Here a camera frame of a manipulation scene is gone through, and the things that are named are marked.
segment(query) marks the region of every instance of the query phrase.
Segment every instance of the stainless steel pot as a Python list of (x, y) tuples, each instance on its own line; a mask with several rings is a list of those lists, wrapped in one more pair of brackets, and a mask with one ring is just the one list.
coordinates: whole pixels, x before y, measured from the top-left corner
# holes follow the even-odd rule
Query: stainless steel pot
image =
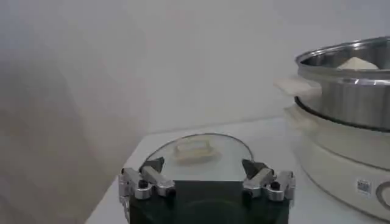
[[(338, 69), (352, 57), (379, 70)], [(321, 85), (320, 96), (300, 101), (321, 116), (357, 127), (390, 131), (390, 37), (354, 41), (296, 58), (301, 77)]]

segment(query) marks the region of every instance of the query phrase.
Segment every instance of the white table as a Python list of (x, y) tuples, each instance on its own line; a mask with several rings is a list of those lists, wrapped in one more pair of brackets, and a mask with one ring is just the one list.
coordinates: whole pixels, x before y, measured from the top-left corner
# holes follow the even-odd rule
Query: white table
[[(291, 151), (291, 141), (297, 132), (288, 128), (283, 118), (220, 125), (195, 130), (161, 133), (145, 137), (124, 167), (139, 168), (149, 154), (164, 143), (195, 133), (223, 133), (245, 142), (253, 151), (256, 161), (278, 170), (292, 170), (297, 179), (295, 205), (289, 222), (302, 223), (384, 223), (369, 217), (322, 192), (303, 172)], [(87, 224), (127, 224), (123, 207), (118, 201), (118, 180), (107, 190)]]

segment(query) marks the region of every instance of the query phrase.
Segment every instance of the silver bracket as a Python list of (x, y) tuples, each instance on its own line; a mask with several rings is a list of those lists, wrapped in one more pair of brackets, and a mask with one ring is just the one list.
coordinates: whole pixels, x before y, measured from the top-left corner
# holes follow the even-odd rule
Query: silver bracket
[(140, 173), (132, 168), (124, 168), (119, 176), (119, 200), (123, 201), (121, 197), (130, 195), (140, 200), (148, 199), (152, 195), (152, 187), (153, 185), (142, 179)]
[(146, 181), (152, 183), (156, 187), (157, 193), (160, 196), (167, 197), (176, 193), (175, 182), (166, 179), (163, 175), (153, 169), (153, 167), (144, 166), (141, 174)]
[(252, 179), (243, 182), (243, 189), (249, 192), (252, 198), (260, 197), (264, 186), (274, 180), (271, 169), (261, 169)]
[(271, 201), (294, 200), (295, 177), (291, 171), (282, 171), (276, 179), (267, 184), (266, 191)]

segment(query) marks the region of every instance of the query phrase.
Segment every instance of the label sticker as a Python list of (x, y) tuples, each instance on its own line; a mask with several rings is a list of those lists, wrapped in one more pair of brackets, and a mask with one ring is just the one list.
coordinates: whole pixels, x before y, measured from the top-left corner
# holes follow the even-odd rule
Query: label sticker
[(360, 194), (371, 196), (371, 182), (363, 179), (357, 179), (356, 191)]

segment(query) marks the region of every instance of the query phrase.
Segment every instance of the clear glass lid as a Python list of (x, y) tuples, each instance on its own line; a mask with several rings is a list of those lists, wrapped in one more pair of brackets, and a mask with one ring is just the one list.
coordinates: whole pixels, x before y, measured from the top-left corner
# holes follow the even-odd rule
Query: clear glass lid
[(231, 136), (206, 133), (186, 136), (156, 150), (147, 160), (164, 158), (161, 174), (170, 180), (242, 181), (242, 159), (253, 160), (245, 143)]

